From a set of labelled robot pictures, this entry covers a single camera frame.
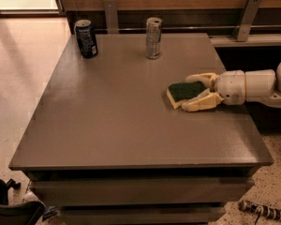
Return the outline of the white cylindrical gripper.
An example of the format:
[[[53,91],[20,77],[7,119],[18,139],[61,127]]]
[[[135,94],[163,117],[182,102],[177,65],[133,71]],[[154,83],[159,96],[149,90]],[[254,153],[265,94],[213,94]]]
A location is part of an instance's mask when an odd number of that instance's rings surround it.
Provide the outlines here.
[[[226,105],[242,105],[245,102],[245,75],[241,70],[226,71],[220,76],[216,73],[201,73],[189,75],[187,83],[201,82],[209,89],[204,90],[194,98],[182,103],[186,112],[210,110],[222,101]]]

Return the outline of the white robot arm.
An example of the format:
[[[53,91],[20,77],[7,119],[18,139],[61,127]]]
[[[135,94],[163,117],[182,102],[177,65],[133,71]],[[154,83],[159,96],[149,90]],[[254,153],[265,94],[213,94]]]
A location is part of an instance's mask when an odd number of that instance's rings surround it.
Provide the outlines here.
[[[209,110],[220,103],[233,106],[258,102],[281,108],[281,63],[276,70],[233,70],[220,75],[201,73],[189,75],[185,81],[202,82],[206,87],[202,93],[182,103],[182,109],[187,112]]]

